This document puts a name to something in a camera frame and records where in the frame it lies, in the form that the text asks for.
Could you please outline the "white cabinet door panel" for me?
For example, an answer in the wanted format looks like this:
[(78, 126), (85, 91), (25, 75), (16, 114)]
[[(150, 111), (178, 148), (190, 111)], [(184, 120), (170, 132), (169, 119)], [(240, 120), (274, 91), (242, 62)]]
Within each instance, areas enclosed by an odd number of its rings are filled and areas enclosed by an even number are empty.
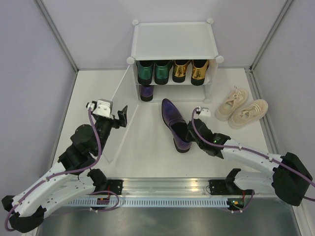
[(138, 106), (138, 94), (133, 67), (129, 66), (113, 96), (112, 114), (119, 128), (112, 128), (103, 150), (103, 156), (111, 163), (119, 154), (128, 125)]

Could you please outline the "beige sneaker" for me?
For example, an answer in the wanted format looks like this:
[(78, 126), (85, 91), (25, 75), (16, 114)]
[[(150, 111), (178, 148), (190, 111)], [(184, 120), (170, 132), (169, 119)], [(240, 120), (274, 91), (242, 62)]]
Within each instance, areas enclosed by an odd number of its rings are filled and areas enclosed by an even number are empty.
[(247, 101), (249, 92), (243, 88), (236, 88), (220, 104), (215, 111), (215, 117), (220, 121), (227, 121), (232, 114)]
[(228, 124), (233, 129), (241, 129), (263, 118), (268, 111), (268, 107), (265, 100), (255, 100), (250, 105), (236, 110), (228, 119)]

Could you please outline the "purple loafer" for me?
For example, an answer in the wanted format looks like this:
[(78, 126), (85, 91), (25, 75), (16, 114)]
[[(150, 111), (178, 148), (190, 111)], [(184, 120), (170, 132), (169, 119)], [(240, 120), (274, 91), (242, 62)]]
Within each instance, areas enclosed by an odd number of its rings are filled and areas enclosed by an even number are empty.
[(154, 96), (154, 86), (140, 86), (140, 99), (144, 102), (152, 101)]
[(161, 102), (161, 115), (164, 124), (172, 133), (177, 152), (188, 152), (191, 147), (191, 141), (187, 140), (188, 125), (177, 107), (167, 98)]

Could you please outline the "beige sneaker front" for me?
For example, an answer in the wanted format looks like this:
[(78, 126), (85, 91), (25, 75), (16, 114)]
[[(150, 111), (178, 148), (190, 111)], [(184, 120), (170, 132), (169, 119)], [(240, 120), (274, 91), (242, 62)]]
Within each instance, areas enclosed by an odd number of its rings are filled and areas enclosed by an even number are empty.
[(268, 107), (265, 100), (255, 100), (250, 105), (236, 110), (228, 119), (228, 124), (233, 129), (241, 129), (263, 118), (268, 111)]

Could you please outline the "green loafer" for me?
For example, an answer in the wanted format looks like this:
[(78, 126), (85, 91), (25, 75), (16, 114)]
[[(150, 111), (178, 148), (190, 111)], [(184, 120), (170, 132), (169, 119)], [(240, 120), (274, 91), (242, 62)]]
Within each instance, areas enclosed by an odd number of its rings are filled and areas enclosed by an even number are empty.
[(155, 83), (157, 85), (166, 85), (168, 83), (172, 65), (172, 60), (157, 60), (155, 62)]
[(152, 60), (139, 60), (137, 65), (137, 79), (139, 84), (148, 86), (152, 82), (154, 62)]

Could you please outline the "gold pointed shoe front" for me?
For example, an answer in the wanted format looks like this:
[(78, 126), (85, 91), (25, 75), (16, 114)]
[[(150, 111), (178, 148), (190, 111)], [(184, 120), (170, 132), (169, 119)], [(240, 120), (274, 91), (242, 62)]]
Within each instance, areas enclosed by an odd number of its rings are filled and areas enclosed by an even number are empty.
[(208, 59), (192, 60), (192, 74), (190, 81), (194, 86), (201, 86), (204, 84), (208, 68)]

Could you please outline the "gold pointed shoe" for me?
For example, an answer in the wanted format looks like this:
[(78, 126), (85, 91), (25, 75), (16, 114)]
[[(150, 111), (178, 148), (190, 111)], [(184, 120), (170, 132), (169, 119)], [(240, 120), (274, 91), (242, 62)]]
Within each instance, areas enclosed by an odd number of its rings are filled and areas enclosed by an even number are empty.
[(208, 59), (192, 60), (192, 74), (190, 81), (194, 86), (201, 86), (204, 84), (208, 68)]
[(182, 83), (185, 81), (189, 64), (189, 59), (173, 61), (172, 80), (175, 83)]

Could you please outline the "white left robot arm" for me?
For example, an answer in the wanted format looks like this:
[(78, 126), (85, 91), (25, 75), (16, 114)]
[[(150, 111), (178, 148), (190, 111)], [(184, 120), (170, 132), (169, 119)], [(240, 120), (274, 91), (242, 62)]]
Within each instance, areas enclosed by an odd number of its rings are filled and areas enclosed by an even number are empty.
[(83, 195), (106, 194), (106, 203), (111, 196), (119, 196), (110, 188), (105, 174), (94, 166), (100, 160), (112, 128), (127, 126), (127, 107), (118, 111), (118, 118), (95, 114), (91, 105), (87, 109), (90, 124), (75, 130), (70, 138), (72, 144), (57, 163), (21, 194), (2, 199), (3, 208), (8, 212), (4, 222), (8, 232), (30, 232), (54, 211)]

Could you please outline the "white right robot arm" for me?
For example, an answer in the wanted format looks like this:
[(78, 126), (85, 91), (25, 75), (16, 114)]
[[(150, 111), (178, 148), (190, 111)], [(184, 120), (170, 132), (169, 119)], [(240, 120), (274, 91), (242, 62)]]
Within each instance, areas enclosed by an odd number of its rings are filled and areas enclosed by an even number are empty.
[(221, 133), (213, 133), (200, 119), (188, 123), (188, 137), (210, 156), (241, 163), (254, 169), (248, 172), (232, 169), (224, 180), (226, 194), (256, 193), (275, 194), (292, 206), (299, 206), (306, 199), (306, 192), (314, 186), (313, 177), (297, 155), (262, 153), (243, 146)]

